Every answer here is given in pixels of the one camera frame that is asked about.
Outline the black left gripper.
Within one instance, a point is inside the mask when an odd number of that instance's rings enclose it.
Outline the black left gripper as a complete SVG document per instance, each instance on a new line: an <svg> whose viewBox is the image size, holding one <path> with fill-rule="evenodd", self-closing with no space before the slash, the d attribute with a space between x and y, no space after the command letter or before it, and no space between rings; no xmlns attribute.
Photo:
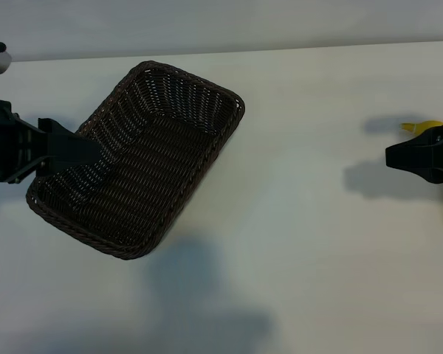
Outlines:
<svg viewBox="0 0 443 354"><path fill-rule="evenodd" d="M47 145L50 151L76 151L47 157ZM0 100L0 183L19 183L35 171L37 176L55 175L99 160L96 141L50 118L39 118L37 129L13 113L11 103Z"/></svg>

